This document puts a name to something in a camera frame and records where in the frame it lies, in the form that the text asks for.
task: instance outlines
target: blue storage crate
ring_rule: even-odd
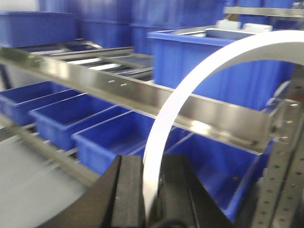
[[[132,22],[133,0],[82,0],[83,20],[102,22],[113,21],[118,24]]]
[[[279,20],[279,19],[273,19],[273,28],[274,29],[301,29],[301,22],[296,20]]]
[[[68,13],[0,11],[0,46],[19,48],[76,39],[75,18]]]
[[[39,12],[46,12],[47,11],[46,0],[39,0],[38,4],[39,4]]]
[[[20,125],[34,122],[30,110],[78,95],[53,82],[41,82],[0,92],[1,111]]]
[[[187,137],[190,134],[190,132],[183,130],[178,127],[173,127],[170,131],[170,134],[168,136],[166,145],[165,145],[165,151],[174,146],[177,142],[182,140],[183,138]],[[144,151],[146,149],[146,145],[143,147],[131,152],[129,155],[138,155],[143,158]]]
[[[246,23],[255,23],[262,25],[270,25],[269,16],[252,16],[252,15],[240,15],[238,21],[241,22],[241,27]]]
[[[226,6],[235,6],[237,4],[237,0],[226,0],[225,5]]]
[[[32,110],[39,135],[63,150],[75,147],[71,135],[111,116],[103,112],[112,103],[83,94]]]
[[[80,0],[44,0],[46,12],[73,13],[80,16]]]
[[[201,61],[220,48],[234,42],[230,39],[175,35],[153,32],[154,81],[176,88]],[[195,94],[261,110],[279,85],[291,76],[285,75],[290,63],[274,60],[254,61],[226,68],[205,79]]]
[[[163,31],[169,29],[183,29],[183,28],[160,28],[147,27],[145,25],[132,24],[133,48],[135,53],[146,55],[153,55],[153,41],[148,38],[149,32]]]
[[[104,48],[132,46],[132,28],[128,24],[115,22],[81,22],[82,38],[93,41]]]
[[[78,158],[99,174],[112,163],[116,155],[143,155],[154,119],[128,112],[111,120],[92,126],[73,135]],[[178,142],[188,132],[174,128],[166,148]]]
[[[241,7],[262,7],[263,0],[238,0],[238,6]]]
[[[223,19],[224,0],[135,0],[133,21],[147,27],[213,25]]]
[[[234,220],[248,187],[256,181],[255,173],[263,170],[263,166],[257,167],[259,156],[196,134],[165,153],[188,156],[197,177],[230,220]]]
[[[264,7],[266,8],[291,8],[295,0],[264,0]]]

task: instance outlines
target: stainless steel rail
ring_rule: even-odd
[[[279,9],[279,8],[262,8],[262,7],[225,7],[226,14],[249,14],[249,15],[264,15],[275,17],[291,17],[303,18],[304,10],[302,9]]]

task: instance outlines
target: black machine part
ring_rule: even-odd
[[[233,228],[186,155],[163,157],[158,198],[145,221],[143,163],[117,156],[76,202],[39,228]]]

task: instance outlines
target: metal guide rail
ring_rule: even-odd
[[[302,9],[229,6],[225,7],[224,12],[226,14],[249,14],[274,17],[304,18],[304,10]]]
[[[120,48],[120,51],[122,50],[134,56],[130,54],[129,49]],[[93,50],[93,53],[98,53],[99,56],[105,53],[107,56],[111,52],[104,49]],[[54,57],[33,55],[16,49],[0,48],[0,63],[88,92],[150,117],[158,114],[173,91],[136,78],[91,70],[86,66],[69,64]],[[271,138],[272,121],[273,116],[267,113],[192,95],[182,108],[175,125],[252,152],[262,153]]]
[[[19,126],[2,114],[0,114],[0,123],[5,126],[5,128],[1,129],[1,135],[5,133],[6,138],[18,135],[35,149],[36,152],[59,163],[63,169],[86,186],[90,187],[98,179],[98,174],[90,171],[71,156],[76,153],[75,148],[70,151],[64,151],[49,144],[46,140],[37,136],[37,133],[34,131],[34,124]]]

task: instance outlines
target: white wall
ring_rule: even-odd
[[[0,10],[38,11],[38,0],[0,0]]]

